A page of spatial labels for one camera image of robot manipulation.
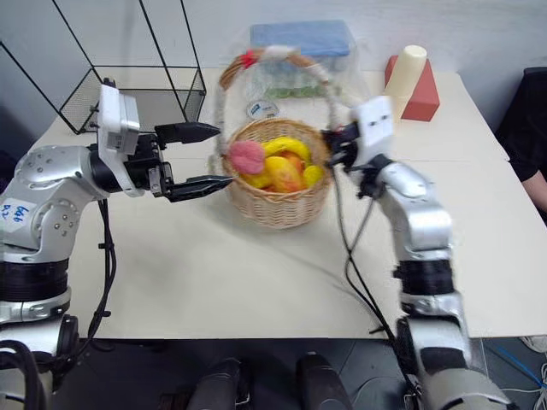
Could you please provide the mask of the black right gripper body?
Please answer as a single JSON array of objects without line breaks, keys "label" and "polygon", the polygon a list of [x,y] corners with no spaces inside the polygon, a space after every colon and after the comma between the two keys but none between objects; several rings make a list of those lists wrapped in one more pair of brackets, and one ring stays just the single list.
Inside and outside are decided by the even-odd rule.
[{"label": "black right gripper body", "polygon": [[344,171],[349,172],[355,165],[359,154],[358,141],[360,132],[356,122],[351,122],[338,133],[336,140],[336,154],[338,163],[343,165]]}]

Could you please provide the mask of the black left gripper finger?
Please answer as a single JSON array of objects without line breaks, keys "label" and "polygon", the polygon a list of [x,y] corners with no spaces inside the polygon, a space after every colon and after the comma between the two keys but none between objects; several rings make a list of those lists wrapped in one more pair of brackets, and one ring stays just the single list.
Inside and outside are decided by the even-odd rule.
[{"label": "black left gripper finger", "polygon": [[221,130],[216,126],[200,122],[167,124],[155,127],[158,141],[162,144],[195,144],[218,135]]},{"label": "black left gripper finger", "polygon": [[203,175],[188,178],[184,183],[168,184],[164,196],[170,202],[198,199],[225,189],[233,181],[232,177]]}]

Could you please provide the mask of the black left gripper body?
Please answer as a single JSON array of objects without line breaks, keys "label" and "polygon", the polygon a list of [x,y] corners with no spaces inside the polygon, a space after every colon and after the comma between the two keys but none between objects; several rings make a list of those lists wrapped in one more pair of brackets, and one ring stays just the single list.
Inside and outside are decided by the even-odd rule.
[{"label": "black left gripper body", "polygon": [[134,185],[154,197],[172,198],[174,177],[171,164],[163,159],[167,143],[155,133],[140,134],[133,155],[127,157],[126,169]]}]

